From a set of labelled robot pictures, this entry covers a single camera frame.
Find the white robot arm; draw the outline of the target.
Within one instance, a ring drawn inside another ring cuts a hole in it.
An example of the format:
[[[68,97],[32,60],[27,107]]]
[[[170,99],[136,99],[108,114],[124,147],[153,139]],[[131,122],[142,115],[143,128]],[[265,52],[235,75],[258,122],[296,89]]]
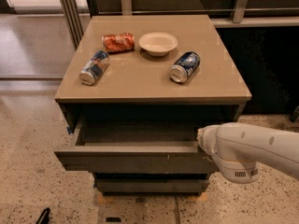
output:
[[[200,128],[197,140],[228,181],[255,182],[260,163],[299,179],[299,133],[231,122]]]

